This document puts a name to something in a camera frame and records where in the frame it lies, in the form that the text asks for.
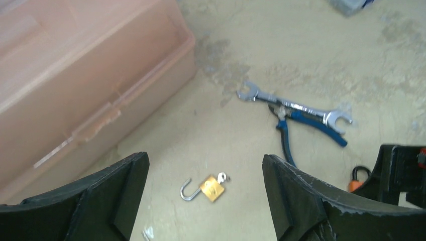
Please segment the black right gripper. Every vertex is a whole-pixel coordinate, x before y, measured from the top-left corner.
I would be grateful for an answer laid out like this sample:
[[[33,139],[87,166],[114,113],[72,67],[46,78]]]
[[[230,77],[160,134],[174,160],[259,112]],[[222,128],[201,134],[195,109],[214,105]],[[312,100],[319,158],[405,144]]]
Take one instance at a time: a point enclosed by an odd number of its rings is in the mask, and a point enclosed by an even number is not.
[[[357,172],[366,170],[368,178],[353,193],[371,200],[398,205],[401,192],[405,200],[425,209],[425,146],[382,144],[374,168],[357,166]]]

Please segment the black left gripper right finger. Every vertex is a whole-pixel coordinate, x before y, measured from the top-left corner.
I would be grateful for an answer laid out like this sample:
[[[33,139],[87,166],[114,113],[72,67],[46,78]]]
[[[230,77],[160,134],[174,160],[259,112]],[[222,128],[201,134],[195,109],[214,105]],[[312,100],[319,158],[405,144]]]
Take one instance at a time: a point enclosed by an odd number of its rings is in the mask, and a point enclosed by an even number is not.
[[[425,240],[425,210],[341,190],[276,155],[262,161],[277,240]]]

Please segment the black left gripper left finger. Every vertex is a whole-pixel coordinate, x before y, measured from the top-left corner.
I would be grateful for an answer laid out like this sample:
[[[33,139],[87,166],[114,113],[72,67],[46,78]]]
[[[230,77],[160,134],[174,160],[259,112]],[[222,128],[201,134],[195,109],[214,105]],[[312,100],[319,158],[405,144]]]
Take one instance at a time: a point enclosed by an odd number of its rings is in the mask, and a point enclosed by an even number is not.
[[[1,240],[129,240],[149,171],[134,153],[54,190],[1,205]]]

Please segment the orange black padlock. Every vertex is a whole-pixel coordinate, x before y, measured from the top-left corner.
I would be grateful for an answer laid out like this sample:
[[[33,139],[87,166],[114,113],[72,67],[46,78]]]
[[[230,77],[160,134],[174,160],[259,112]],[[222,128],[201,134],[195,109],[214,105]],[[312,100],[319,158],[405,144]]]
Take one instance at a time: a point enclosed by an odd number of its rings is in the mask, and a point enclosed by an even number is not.
[[[356,166],[352,169],[352,174],[351,174],[351,181],[348,184],[348,191],[349,192],[353,192],[355,191],[357,188],[359,188],[360,186],[362,186],[362,184],[364,183],[363,181],[360,181],[358,179],[358,172],[359,171],[363,171],[367,174],[367,178],[370,177],[371,175],[371,171],[369,168],[365,167],[365,166]]]

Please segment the brass padlock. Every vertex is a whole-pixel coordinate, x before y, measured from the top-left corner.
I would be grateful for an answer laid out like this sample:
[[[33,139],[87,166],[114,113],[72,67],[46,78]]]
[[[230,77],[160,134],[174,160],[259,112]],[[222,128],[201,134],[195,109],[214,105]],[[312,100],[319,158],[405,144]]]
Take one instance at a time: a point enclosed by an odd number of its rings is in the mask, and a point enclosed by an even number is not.
[[[217,176],[209,175],[190,196],[186,196],[184,189],[192,181],[191,178],[188,178],[180,187],[180,197],[184,201],[192,201],[199,193],[203,193],[210,202],[215,202],[225,192],[223,183],[229,180],[229,176],[225,172],[220,172]]]

